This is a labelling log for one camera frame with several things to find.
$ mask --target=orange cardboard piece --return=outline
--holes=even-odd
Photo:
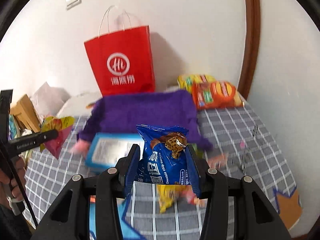
[[[299,204],[299,192],[295,188],[291,196],[281,194],[275,191],[276,202],[279,209],[279,216],[287,229],[290,229],[300,218],[302,208]]]
[[[27,128],[34,132],[40,132],[39,120],[27,95],[24,95],[15,106],[11,107],[10,114],[14,115],[21,129]]]

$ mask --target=white plastic bag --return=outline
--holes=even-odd
[[[64,105],[62,96],[47,82],[34,93],[30,100],[38,114],[40,123],[47,115],[56,116]]]

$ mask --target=paper bag handle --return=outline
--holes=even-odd
[[[108,33],[110,33],[110,30],[109,30],[109,12],[110,12],[110,10],[111,10],[113,7],[116,7],[117,9],[119,9],[116,5],[111,5],[111,6],[106,10],[106,12],[104,13],[104,15],[103,15],[103,17],[102,17],[102,20],[101,20],[101,22],[100,22],[98,38],[100,37],[101,25],[102,25],[103,19],[104,19],[104,17],[105,17],[106,15],[107,15]],[[124,10],[124,13],[127,15],[128,19],[129,19],[129,23],[130,23],[130,29],[132,29],[130,17],[129,17],[128,13],[127,13],[125,10]],[[122,25],[123,25],[123,30],[124,30],[123,13],[121,14],[121,16],[122,16]]]

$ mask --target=human hand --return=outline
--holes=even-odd
[[[25,189],[26,186],[26,179],[24,178],[25,174],[26,174],[26,170],[24,169],[25,163],[23,161],[22,158],[19,158],[16,163],[15,163],[15,168],[17,171],[17,174],[21,180],[21,183]],[[0,169],[0,182],[2,182],[3,184],[9,184],[10,180],[8,178],[8,176]],[[12,195],[18,200],[21,201],[23,200],[23,196],[22,193],[18,187],[17,181],[15,179],[11,180],[11,185],[13,187],[12,190]],[[7,200],[7,196],[4,192],[4,189],[2,187],[2,184],[0,184],[0,204],[4,205],[5,207],[10,208],[9,206],[9,202]]]

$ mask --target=cardboard box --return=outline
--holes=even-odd
[[[40,132],[40,122],[27,95],[24,95],[15,106],[11,107],[10,114],[14,115],[20,129],[27,128],[33,132]]]

